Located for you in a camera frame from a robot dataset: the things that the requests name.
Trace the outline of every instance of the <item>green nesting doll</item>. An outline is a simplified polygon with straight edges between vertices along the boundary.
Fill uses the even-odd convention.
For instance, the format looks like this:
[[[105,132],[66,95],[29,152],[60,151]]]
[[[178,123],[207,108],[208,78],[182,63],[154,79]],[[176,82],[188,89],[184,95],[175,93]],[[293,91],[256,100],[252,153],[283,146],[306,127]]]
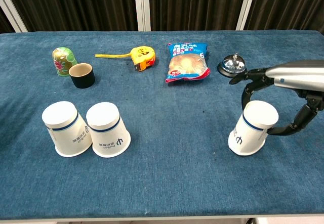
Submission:
[[[66,47],[56,48],[52,53],[52,58],[59,76],[68,76],[69,69],[77,64],[74,54]]]

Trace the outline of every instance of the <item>blue stripe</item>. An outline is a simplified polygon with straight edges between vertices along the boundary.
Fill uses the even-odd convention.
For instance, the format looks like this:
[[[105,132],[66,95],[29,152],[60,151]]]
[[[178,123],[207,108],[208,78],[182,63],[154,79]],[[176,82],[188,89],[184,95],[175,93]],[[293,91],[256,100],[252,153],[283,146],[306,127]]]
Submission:
[[[76,118],[70,124],[68,124],[67,126],[61,127],[61,128],[55,128],[55,129],[53,128],[52,130],[53,131],[59,131],[59,130],[67,129],[67,128],[71,127],[77,121],[78,117],[79,117],[79,113],[77,112],[76,113]]]
[[[250,123],[247,121],[247,119],[245,119],[244,114],[242,114],[242,116],[243,116],[243,120],[244,120],[244,122],[245,122],[249,127],[253,128],[253,129],[256,129],[256,130],[263,131],[263,129],[261,129],[261,128],[259,128],[259,127],[256,127],[256,126],[254,126],[254,125],[252,125],[252,124],[250,124]]]
[[[90,129],[92,129],[92,130],[94,130],[96,132],[106,132],[106,131],[114,129],[119,124],[119,121],[120,121],[120,116],[119,116],[119,119],[116,122],[116,124],[114,124],[112,127],[108,128],[108,129],[93,129],[91,126],[89,126],[89,127],[90,127]]]

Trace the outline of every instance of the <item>black cup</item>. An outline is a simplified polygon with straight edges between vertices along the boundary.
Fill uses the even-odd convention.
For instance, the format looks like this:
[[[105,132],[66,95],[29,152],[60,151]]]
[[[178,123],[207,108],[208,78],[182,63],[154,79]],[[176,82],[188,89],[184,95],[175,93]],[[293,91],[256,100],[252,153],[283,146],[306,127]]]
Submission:
[[[70,68],[69,74],[74,85],[78,88],[87,88],[95,83],[95,75],[90,64],[76,64]]]

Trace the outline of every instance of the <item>paper cup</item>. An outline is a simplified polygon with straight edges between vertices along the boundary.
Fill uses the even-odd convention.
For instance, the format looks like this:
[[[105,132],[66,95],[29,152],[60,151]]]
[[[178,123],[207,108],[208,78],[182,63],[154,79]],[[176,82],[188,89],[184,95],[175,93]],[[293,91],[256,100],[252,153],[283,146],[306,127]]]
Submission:
[[[42,114],[56,152],[74,157],[91,145],[89,127],[71,102],[61,101],[48,106]]]
[[[130,145],[131,136],[115,104],[95,104],[88,110],[86,118],[93,141],[92,149],[98,156],[117,156]]]
[[[229,134],[229,148],[240,156],[259,151],[267,138],[267,131],[279,119],[277,110],[263,101],[250,101],[243,110],[234,130]]]

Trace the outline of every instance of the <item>black curtain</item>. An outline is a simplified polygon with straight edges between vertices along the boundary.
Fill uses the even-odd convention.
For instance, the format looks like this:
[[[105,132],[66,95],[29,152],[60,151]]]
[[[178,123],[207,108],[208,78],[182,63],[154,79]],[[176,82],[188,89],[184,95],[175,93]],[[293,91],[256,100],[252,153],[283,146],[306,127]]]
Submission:
[[[253,0],[245,29],[311,29],[324,34],[324,0]]]
[[[242,1],[150,0],[151,30],[233,30]]]
[[[135,0],[12,0],[28,31],[137,30]]]
[[[0,8],[0,33],[11,33],[11,32],[15,32],[15,30],[11,26],[3,10]]]

